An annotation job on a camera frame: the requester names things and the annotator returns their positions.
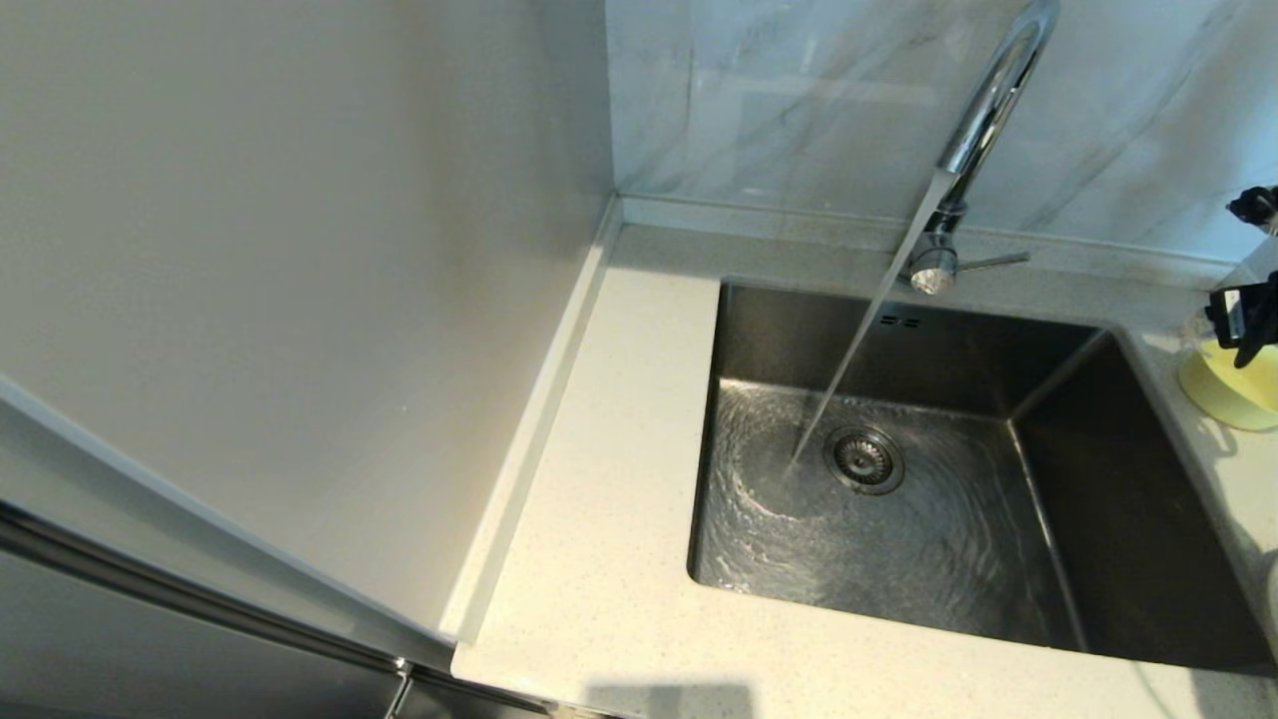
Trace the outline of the dark metal cabinet trim bar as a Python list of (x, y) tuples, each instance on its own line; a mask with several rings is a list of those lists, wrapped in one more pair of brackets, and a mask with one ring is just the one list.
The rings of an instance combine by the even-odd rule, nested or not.
[(0, 719), (551, 719), (0, 501)]

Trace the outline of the yellow plastic bowl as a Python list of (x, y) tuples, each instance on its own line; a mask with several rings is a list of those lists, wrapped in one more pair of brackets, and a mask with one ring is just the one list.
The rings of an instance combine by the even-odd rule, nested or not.
[(1278, 428), (1278, 347), (1263, 347), (1243, 368), (1235, 367), (1236, 355), (1214, 341), (1195, 345), (1180, 365), (1182, 391), (1209, 418), (1228, 427)]

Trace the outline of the stainless steel sink basin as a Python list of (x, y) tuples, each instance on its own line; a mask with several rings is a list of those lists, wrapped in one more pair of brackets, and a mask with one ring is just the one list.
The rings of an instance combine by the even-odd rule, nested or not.
[[(709, 587), (941, 631), (1278, 678), (1189, 455), (1113, 329), (722, 284), (686, 568)], [(837, 427), (907, 478), (849, 490)]]

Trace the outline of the chrome gooseneck faucet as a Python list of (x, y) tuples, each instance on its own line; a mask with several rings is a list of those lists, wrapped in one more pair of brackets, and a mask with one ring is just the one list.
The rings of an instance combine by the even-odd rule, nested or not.
[(915, 292), (941, 295), (953, 286), (958, 275), (958, 252), (953, 235), (967, 213), (966, 195), (984, 167), (987, 155), (1016, 109), (1042, 50), (1045, 49), (1059, 17), (1059, 0), (1028, 0), (1025, 8), (1005, 31), (1002, 41), (982, 78), (973, 87), (958, 125), (941, 151), (937, 169), (958, 172), (939, 209), (910, 252), (898, 278)]

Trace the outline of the running water stream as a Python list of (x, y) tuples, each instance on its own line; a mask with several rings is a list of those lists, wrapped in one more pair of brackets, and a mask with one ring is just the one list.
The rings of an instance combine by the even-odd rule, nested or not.
[(827, 406), (831, 404), (831, 400), (835, 398), (840, 383), (843, 382), (843, 375), (849, 373), (852, 360), (858, 358), (861, 344), (866, 341), (869, 328), (875, 321), (875, 317), (881, 313), (881, 307), (884, 299), (889, 295), (889, 290), (895, 285), (900, 269), (902, 269), (904, 264), (907, 263), (907, 258), (912, 254), (912, 248), (918, 244), (924, 229), (927, 229), (930, 216), (935, 213), (935, 209), (939, 209), (942, 201), (944, 201), (944, 195), (947, 195), (957, 178), (958, 172), (950, 172), (950, 170), (944, 169), (935, 169), (933, 172), (930, 178), (930, 186), (927, 186), (921, 204), (918, 206), (912, 221), (907, 226), (907, 232), (904, 232), (904, 239), (898, 244), (898, 250), (895, 252), (895, 255), (892, 255), (892, 259), (889, 261), (889, 268), (884, 271), (875, 291), (872, 292), (872, 301), (869, 301), (866, 312), (861, 315), (861, 319), (858, 323), (858, 329), (854, 332), (851, 341), (843, 352), (843, 358), (836, 368), (835, 375), (832, 375), (826, 391), (823, 391), (819, 396), (818, 404), (814, 405), (812, 415), (809, 415), (803, 427), (803, 432), (800, 432), (796, 444), (794, 446), (794, 451), (789, 455), (787, 467), (794, 465), (799, 458), (803, 458), (805, 447), (809, 444), (809, 441), (812, 441), (823, 414), (826, 414)]

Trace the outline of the round metal drain strainer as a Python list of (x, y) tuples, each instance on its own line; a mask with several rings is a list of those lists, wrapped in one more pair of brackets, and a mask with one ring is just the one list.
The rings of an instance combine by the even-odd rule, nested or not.
[(826, 437), (822, 458), (832, 478), (858, 494), (891, 494), (907, 478), (904, 451), (874, 427), (837, 427)]

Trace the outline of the tall grey cabinet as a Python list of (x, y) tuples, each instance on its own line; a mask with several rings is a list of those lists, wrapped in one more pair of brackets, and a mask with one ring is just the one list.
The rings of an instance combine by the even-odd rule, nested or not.
[(506, 709), (604, 0), (0, 0), (0, 716)]

